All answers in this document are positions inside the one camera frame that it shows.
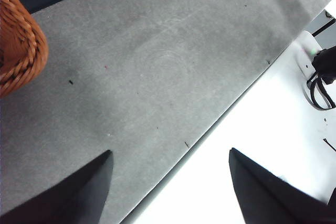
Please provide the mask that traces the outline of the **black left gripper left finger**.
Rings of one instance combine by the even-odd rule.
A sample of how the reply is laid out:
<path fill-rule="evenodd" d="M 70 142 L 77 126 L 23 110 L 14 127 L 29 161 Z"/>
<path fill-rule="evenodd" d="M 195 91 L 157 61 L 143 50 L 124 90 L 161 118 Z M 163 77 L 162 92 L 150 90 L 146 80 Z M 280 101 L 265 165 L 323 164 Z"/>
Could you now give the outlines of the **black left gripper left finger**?
<path fill-rule="evenodd" d="M 113 152 L 107 150 L 55 186 L 1 215 L 1 223 L 99 223 L 112 171 Z"/>

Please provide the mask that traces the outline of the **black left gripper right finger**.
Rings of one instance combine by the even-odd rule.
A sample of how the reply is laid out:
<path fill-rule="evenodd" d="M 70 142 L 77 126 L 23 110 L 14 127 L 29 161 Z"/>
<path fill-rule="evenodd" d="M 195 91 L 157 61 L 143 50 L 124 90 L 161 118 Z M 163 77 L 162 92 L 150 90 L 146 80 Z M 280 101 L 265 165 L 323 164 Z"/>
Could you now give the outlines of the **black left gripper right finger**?
<path fill-rule="evenodd" d="M 229 168 L 245 223 L 335 223 L 335 193 L 325 204 L 235 148 L 229 151 Z"/>

